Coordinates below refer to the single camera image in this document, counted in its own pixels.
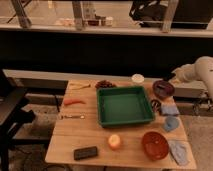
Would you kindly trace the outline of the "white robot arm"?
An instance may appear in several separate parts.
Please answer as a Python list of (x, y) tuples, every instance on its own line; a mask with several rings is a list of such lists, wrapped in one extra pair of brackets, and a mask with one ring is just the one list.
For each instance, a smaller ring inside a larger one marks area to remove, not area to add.
[(193, 64), (185, 64), (174, 69), (173, 73), (180, 82), (201, 80), (213, 100), (213, 57), (199, 57)]

